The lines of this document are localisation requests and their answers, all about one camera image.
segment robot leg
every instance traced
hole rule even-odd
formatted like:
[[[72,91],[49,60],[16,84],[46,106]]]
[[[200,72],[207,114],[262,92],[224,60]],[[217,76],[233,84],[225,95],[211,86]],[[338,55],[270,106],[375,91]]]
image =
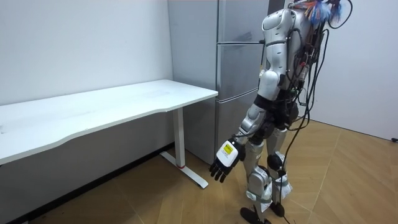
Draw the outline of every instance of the robot leg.
[[[279,217],[283,217],[285,215],[285,210],[280,203],[280,200],[285,198],[286,195],[292,191],[292,186],[287,180],[286,169],[282,169],[285,156],[280,153],[280,149],[285,141],[286,134],[286,129],[279,130],[275,128],[272,135],[267,139],[267,163],[269,173],[272,177],[272,204],[270,205],[270,208]]]
[[[272,180],[265,167],[259,166],[264,142],[259,145],[248,142],[246,144],[246,158],[243,161],[248,178],[246,196],[253,201],[254,211],[248,208],[241,209],[241,216],[249,223],[268,224],[264,211],[272,203]]]

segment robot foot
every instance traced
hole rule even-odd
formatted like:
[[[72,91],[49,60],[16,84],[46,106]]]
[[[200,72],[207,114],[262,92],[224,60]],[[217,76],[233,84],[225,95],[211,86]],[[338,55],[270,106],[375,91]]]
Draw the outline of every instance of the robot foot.
[[[264,222],[260,221],[257,213],[248,208],[241,208],[241,216],[250,224],[271,224],[268,219],[265,219]]]
[[[272,202],[269,208],[275,213],[275,215],[279,217],[285,216],[285,208],[282,206],[281,203],[274,203]]]

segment white wall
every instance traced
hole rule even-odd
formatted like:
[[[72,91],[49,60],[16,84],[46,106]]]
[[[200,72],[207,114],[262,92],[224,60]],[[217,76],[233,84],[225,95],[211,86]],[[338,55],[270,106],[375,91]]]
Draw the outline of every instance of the white wall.
[[[167,1],[0,1],[0,105],[172,79]]]
[[[350,20],[331,30],[311,116],[380,138],[397,138],[398,33],[394,15],[398,2],[353,3]]]
[[[0,1],[0,105],[172,79],[167,1]],[[173,141],[161,113],[0,167],[0,223]]]

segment wooden floor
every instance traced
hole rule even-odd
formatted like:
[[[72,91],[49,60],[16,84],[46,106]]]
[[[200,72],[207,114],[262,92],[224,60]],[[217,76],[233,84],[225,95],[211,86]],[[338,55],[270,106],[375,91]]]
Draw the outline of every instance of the wooden floor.
[[[205,190],[157,156],[31,223],[246,223],[239,216],[241,207],[251,206],[242,163],[223,184],[191,154],[187,165],[209,182]],[[311,122],[294,142],[287,167],[294,189],[282,203],[291,224],[398,223],[398,144]],[[273,224],[285,223],[266,213]]]

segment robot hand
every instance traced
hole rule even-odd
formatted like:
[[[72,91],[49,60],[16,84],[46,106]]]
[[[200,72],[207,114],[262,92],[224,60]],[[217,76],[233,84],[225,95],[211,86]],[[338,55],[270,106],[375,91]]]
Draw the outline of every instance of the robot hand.
[[[216,160],[210,166],[211,176],[223,183],[232,168],[239,160],[243,161],[244,157],[245,151],[242,147],[233,138],[227,140],[218,150]]]

